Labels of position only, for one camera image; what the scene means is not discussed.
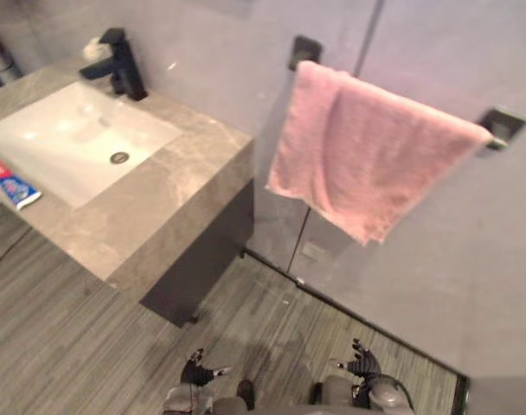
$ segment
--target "pink towel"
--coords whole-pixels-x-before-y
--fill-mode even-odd
[[[383,242],[491,139],[479,125],[304,61],[267,188],[305,201],[364,245]]]

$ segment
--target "marble countertop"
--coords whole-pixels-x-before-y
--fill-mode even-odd
[[[81,60],[45,67],[0,89],[0,119],[79,79]],[[92,83],[111,94],[109,79]],[[17,212],[60,249],[111,286],[139,300],[253,177],[253,139],[150,91],[130,103],[183,134],[85,206],[73,209],[43,192]]]

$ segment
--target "faucet handle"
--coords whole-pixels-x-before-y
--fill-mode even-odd
[[[125,30],[122,28],[109,28],[99,39],[99,43],[116,45],[125,41]]]

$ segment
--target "black faucet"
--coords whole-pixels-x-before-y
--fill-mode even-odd
[[[112,74],[111,84],[116,94],[126,93],[130,99],[139,101],[148,96],[136,61],[132,56],[131,46],[126,40],[125,30],[110,28],[106,30],[99,43],[108,44],[112,50],[112,57],[83,67],[79,72],[87,80],[95,80]]]

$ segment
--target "drain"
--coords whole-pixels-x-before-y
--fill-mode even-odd
[[[124,151],[120,151],[119,153],[113,154],[109,161],[113,164],[121,164],[127,161],[130,158],[128,153],[125,153]]]

